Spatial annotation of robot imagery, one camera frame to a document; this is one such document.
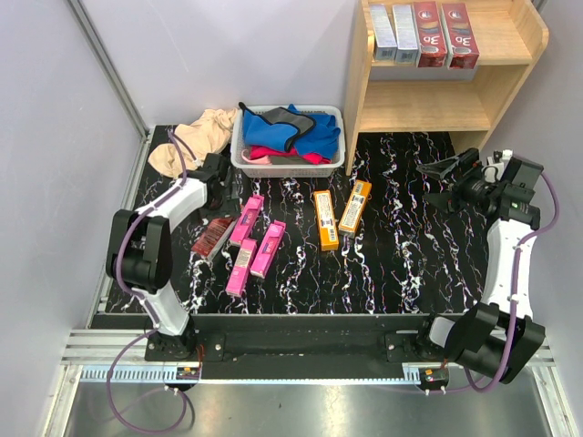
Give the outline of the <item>dark red toothpaste box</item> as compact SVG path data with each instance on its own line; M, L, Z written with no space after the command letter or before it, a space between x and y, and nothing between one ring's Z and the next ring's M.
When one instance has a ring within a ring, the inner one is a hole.
M234 217L215 218L195 241L191 252L207 261L213 260L229 239L236 224Z

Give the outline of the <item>pink toothpaste box small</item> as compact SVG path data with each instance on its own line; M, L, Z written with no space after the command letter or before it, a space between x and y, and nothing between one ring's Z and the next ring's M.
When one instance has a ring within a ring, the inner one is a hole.
M244 239L242 241L226 287L226 291L229 295L234 297L242 296L250 274L251 264L256 249L257 241L255 239Z

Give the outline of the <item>red 3D toothpaste box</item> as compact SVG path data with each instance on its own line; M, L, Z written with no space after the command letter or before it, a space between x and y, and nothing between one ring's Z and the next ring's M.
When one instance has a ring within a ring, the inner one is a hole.
M447 68L475 69L480 52L465 4L442 3L441 19L447 48Z
M441 18L435 1L414 2L414 20L420 47L418 67L442 68L447 56Z

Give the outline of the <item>silver toothpaste box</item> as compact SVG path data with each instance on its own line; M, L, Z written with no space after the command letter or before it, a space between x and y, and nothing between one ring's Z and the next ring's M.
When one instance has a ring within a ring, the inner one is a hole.
M413 8L411 5L392 5L392 13L397 43L395 63L416 66L420 47L415 29Z
M386 7L382 4L370 5L370 14L375 39L374 59L394 61L397 43Z

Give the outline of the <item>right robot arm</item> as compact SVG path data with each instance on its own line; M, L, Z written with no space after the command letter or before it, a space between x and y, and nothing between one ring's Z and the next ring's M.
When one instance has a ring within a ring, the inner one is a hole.
M486 218L488 250L482 299L458 320L433 316L414 337L416 355L425 361L442 357L464 367L467 375L489 379L485 386L468 381L475 391L509 384L542 345L545 328L534 322L529 299L532 249L550 227L540 223L532 205L542 165L497 151L482 161L475 148L430 164L418 172L445 181L447 189L424 195L441 212L454 215L466 207Z

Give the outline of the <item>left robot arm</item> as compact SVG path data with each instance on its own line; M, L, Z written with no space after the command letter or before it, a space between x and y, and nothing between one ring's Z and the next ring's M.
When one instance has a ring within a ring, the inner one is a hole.
M121 209L113 217L106 273L139 302L158 333L167 336L165 350L176 360L189 359L197 339L186 332L189 314L171 285L172 233L194 216L209 224L239 212L230 160L209 154L202 167L187 171L158 198L136 210Z

